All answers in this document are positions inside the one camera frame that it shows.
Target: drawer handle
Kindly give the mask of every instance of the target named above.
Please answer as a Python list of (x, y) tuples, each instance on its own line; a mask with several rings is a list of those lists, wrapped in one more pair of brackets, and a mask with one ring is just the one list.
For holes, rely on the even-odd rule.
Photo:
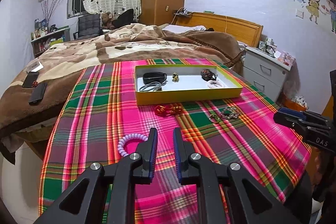
[(263, 71), (263, 68), (269, 70), (269, 75), (271, 75), (271, 73), (272, 73), (272, 69), (266, 68), (265, 66), (263, 66), (263, 65), (260, 64), (260, 69), (261, 69), (262, 72), (264, 72), (264, 71)]
[(262, 90), (262, 91), (265, 90), (265, 86), (264, 86), (264, 85), (262, 85), (262, 84), (260, 84), (260, 83), (258, 83), (258, 82), (256, 82), (256, 81), (253, 81), (253, 82), (254, 82), (254, 85), (255, 85), (255, 84), (258, 84), (258, 85), (262, 86), (262, 87), (263, 87), (263, 90)]

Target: white nightstand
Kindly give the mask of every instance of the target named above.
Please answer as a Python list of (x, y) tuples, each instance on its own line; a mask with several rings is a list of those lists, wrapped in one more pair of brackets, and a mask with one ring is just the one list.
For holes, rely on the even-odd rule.
[(291, 67), (258, 48), (247, 47), (243, 77), (276, 102)]

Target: wooden headboard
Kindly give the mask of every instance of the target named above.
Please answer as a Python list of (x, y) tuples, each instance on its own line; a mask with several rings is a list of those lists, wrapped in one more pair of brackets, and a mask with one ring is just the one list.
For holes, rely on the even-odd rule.
[(257, 47), (263, 26), (243, 19), (206, 13), (192, 13), (189, 18), (177, 17), (176, 25), (194, 27), (203, 25), (217, 32), (233, 35), (238, 41)]

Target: black phone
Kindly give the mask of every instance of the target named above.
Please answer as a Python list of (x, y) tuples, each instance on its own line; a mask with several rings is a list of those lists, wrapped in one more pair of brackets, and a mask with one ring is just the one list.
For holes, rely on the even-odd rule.
[(29, 104), (37, 105), (42, 101), (47, 83), (39, 83), (36, 88), (34, 88), (33, 93), (30, 96)]
[(23, 88), (32, 88), (33, 87), (33, 82), (37, 80), (37, 77), (39, 76), (39, 72), (36, 71), (36, 72), (33, 72), (33, 71), (30, 71), (28, 72), (27, 74), (27, 77), (26, 79), (24, 80), (23, 84), (22, 84), (22, 87)]

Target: white hair tie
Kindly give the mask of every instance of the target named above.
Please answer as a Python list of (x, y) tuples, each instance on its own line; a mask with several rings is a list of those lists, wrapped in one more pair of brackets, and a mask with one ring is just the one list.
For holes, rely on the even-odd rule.
[(218, 81), (218, 80), (207, 81), (207, 86), (210, 89), (220, 89), (220, 88), (224, 87), (224, 85), (220, 81)]
[(148, 140), (148, 137), (143, 135), (143, 134), (140, 134), (140, 133), (132, 133), (132, 134), (126, 135), (122, 139), (120, 139), (119, 143), (118, 143), (118, 152), (122, 157), (126, 157), (126, 156), (129, 155), (125, 151), (124, 145), (130, 140), (142, 140), (142, 141), (146, 142)]

